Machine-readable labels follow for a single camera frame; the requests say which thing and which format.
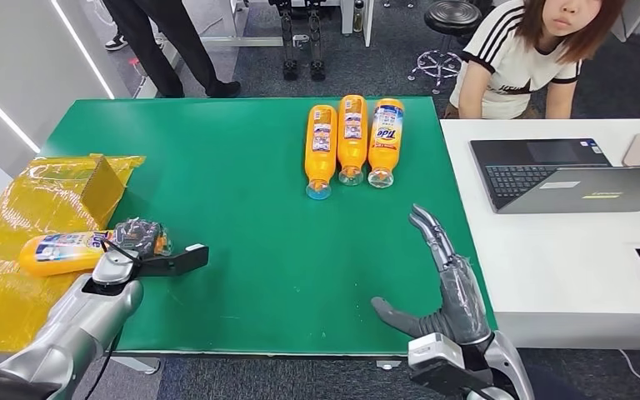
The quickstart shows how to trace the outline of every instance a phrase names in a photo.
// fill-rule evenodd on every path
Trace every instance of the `floor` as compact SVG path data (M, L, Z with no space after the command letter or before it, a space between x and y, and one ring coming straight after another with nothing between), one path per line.
M115 27L102 22L108 15L95 2L80 0L97 30L102 44ZM199 31L219 17L217 0L183 0ZM281 49L278 47L222 47L210 49L222 80L232 77L243 85L243 96L341 96L429 94L433 82L428 77L407 80L416 56L437 48L442 38L422 22L429 0L417 1L415 8L405 7L407 0L394 0L392 7L377 3L372 46L365 48L359 35L343 37L339 18L323 20L323 50L326 54L327 80L313 82L308 73L308 50L298 54L300 78L285 82L281 77ZM278 14L264 4L253 4L239 13L239 28L247 36L279 34ZM294 22L295 33L303 33L307 24ZM221 23L205 33L220 35ZM129 64L134 55L126 47L111 53L122 78L132 93L141 78ZM202 96L184 64L179 74L188 96ZM441 112L452 90L451 84L433 96ZM543 93L534 96L534 104L543 111ZM597 56L586 62L573 106L575 118L640 118L640 37L620 43L610 37ZM524 362L548 370L592 398L640 399L640 381L629 371L622 354L615 350L523 349ZM640 352L627 352L640 372ZM90 367L75 396L82 399L101 367L101 360ZM228 360L169 358L162 371L152 376L110 363L91 399L136 398L139 400L209 399L314 399L314 398L441 398L408 381L404 367L391 372L376 369L372 362L310 360Z

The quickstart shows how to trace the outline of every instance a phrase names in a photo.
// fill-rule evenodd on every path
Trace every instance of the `laptop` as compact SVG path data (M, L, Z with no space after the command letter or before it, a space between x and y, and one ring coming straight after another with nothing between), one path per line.
M640 211L640 167L612 167L591 138L470 145L495 213Z

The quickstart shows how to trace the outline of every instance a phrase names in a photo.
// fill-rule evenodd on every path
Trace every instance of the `bottle label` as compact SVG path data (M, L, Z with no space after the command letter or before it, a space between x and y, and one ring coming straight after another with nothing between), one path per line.
M87 253L100 253L108 232L69 233L48 235L35 250L36 261L57 261L77 258Z
M316 123L312 127L312 150L330 153L330 124Z
M374 132L373 146L396 150L403 124L403 110L396 106L381 106L374 113L374 123L377 130Z
M362 138L362 114L359 112L347 112L344 114L344 138Z

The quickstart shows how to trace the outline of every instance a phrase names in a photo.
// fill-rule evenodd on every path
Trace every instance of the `black stool seat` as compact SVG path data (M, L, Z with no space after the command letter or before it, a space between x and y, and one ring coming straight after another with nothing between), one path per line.
M433 31L462 36L477 29L482 21L482 12L465 0L438 0L431 4L423 19Z

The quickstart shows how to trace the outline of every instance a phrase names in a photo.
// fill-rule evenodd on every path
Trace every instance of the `orange bottle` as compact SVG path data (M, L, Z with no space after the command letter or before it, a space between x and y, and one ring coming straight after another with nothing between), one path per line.
M318 105L307 116L305 137L305 193L315 200L330 196L338 152L338 113L332 106Z
M388 188L393 184L393 169L398 164L403 133L403 104L394 98L383 98L374 108L372 136L369 138L369 184Z
M94 269L104 254L99 238L113 240L113 231L34 237L23 245L18 262L23 270L36 277Z
M342 165L339 181L356 186L364 180L362 165L367 161L367 102L350 94L340 101L337 159Z

